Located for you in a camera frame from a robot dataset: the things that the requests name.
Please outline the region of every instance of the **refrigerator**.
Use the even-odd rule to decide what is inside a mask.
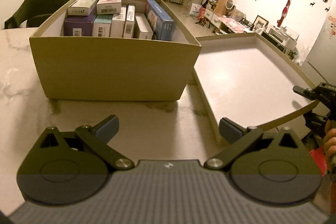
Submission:
[[[322,30],[301,67],[315,85],[322,81],[336,85],[336,0],[329,2]]]

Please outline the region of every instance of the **white logo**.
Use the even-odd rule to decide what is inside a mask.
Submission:
[[[174,165],[171,162],[165,164],[164,166],[165,168],[168,168],[168,169],[170,169],[171,167],[174,167]]]

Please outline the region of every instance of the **drawer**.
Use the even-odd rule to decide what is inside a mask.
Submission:
[[[212,15],[211,23],[215,25],[218,29],[221,28],[222,22],[219,20],[219,16],[216,14]]]
[[[204,12],[204,16],[211,20],[212,19],[212,15],[213,15],[213,12],[211,12],[209,9],[206,9],[205,12]]]

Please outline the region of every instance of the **round mirror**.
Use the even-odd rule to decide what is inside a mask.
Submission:
[[[228,0],[226,2],[226,9],[230,10],[233,8],[233,0]]]

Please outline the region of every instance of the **black electronic device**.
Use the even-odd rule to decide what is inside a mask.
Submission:
[[[336,86],[327,83],[320,83],[314,89],[303,89],[299,86],[294,86],[293,91],[309,100],[319,100],[330,110],[327,117],[322,117],[313,112],[306,113],[304,117],[306,126],[309,129],[323,138],[327,120],[331,120],[332,127],[336,128]],[[336,155],[331,158],[331,169],[330,178],[332,182],[336,182]]]
[[[312,203],[322,176],[290,128],[270,134],[224,123],[249,133],[204,166],[140,160],[135,167],[107,145],[119,128],[114,115],[74,132],[46,128],[17,173],[26,202],[0,223],[334,223]]]

